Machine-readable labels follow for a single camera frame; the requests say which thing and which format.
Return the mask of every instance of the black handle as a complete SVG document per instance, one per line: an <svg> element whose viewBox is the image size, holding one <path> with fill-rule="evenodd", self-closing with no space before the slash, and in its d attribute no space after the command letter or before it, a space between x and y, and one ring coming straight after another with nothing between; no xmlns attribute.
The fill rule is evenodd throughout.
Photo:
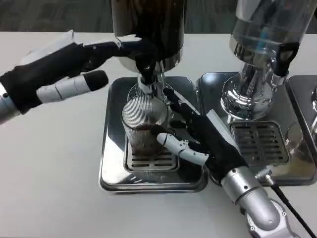
<svg viewBox="0 0 317 238"><path fill-rule="evenodd" d="M277 76L287 76L289 65L297 55L299 45L298 42L279 45L276 57L271 61L272 70Z"/></svg>

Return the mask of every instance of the black glove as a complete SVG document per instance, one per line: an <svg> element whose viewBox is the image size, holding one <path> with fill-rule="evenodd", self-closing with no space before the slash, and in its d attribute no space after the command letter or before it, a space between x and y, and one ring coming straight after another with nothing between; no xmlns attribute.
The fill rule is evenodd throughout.
<svg viewBox="0 0 317 238"><path fill-rule="evenodd" d="M200 143L200 145L193 142L189 143L189 147L203 153L207 152L210 155L205 165L217 182L220 182L230 170L248 166L236 147L223 138L207 116L198 114L186 103L180 103L180 99L172 89L165 88L163 92L171 101L170 108L181 114L186 121L186 123L174 122L172 126L186 127L190 135ZM157 135L158 132L157 128L152 130L154 135Z"/></svg>

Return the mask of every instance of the black cable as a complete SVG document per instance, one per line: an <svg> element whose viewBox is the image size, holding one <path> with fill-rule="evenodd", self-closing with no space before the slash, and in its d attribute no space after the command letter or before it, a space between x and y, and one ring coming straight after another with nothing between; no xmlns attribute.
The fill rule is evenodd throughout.
<svg viewBox="0 0 317 238"><path fill-rule="evenodd" d="M298 214L298 212L295 210L295 208L292 206L292 204L288 201L282 190L279 188L277 184L271 185L271 188L276 193L276 195L282 200L282 202L289 208L289 210L294 214L296 219L302 224L302 226L305 228L305 230L308 232L308 234L312 238L317 238L314 232L309 228L307 223L304 221L304 219Z"/></svg>

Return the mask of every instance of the drip tray grate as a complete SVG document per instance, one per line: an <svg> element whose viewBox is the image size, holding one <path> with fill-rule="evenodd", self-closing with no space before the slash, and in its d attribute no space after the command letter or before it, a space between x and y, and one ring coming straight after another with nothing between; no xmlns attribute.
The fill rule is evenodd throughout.
<svg viewBox="0 0 317 238"><path fill-rule="evenodd" d="M132 153L128 142L125 159L125 167L130 172L174 172L179 166L178 157L165 148L154 156L139 156Z"/></svg>
<svg viewBox="0 0 317 238"><path fill-rule="evenodd" d="M287 163L287 153L280 127L273 121L235 121L231 132L242 156L250 166Z"/></svg>

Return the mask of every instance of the clear plastic hopper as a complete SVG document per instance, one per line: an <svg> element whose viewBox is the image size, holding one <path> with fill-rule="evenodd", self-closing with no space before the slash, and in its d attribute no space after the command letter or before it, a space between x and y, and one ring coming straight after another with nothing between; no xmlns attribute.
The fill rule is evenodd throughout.
<svg viewBox="0 0 317 238"><path fill-rule="evenodd" d="M230 48L246 64L223 87L229 115L255 120L269 112L316 6L317 0L238 0Z"/></svg>

